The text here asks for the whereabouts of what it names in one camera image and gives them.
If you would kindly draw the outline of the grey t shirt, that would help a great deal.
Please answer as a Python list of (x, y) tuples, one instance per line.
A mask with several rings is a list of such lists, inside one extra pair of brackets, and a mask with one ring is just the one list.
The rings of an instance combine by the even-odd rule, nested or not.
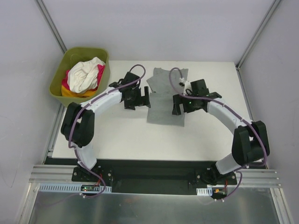
[(180, 73), (175, 70), (171, 73), (172, 83), (169, 81), (169, 71), (154, 68), (153, 76), (147, 79), (151, 90), (149, 94), (151, 108), (148, 110), (147, 122), (163, 126), (185, 126), (184, 115), (173, 115), (173, 96), (177, 93), (173, 86), (182, 91), (179, 85)]

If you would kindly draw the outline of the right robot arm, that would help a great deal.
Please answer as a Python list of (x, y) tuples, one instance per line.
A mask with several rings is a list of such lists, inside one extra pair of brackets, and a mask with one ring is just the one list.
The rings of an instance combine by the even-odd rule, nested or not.
[(173, 115), (204, 110), (216, 117), (233, 135), (231, 153), (202, 173), (202, 182), (221, 184), (232, 172), (260, 159), (267, 159), (270, 147), (266, 125), (262, 121), (242, 118), (219, 93), (210, 92), (203, 79), (189, 82), (180, 78), (179, 85), (184, 90), (173, 96)]

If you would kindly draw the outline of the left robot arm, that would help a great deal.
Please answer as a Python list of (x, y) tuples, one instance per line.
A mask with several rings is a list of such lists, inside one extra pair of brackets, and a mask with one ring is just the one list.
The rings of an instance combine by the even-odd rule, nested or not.
[(80, 104), (72, 102), (68, 105), (61, 134), (68, 141), (69, 148), (75, 151), (86, 180), (93, 182), (99, 176), (98, 169), (94, 167), (97, 159), (92, 144), (95, 118), (119, 103), (128, 110), (135, 110), (138, 106), (150, 108), (149, 87), (144, 87), (142, 95), (140, 82), (141, 77), (128, 71), (124, 78), (111, 83), (100, 95)]

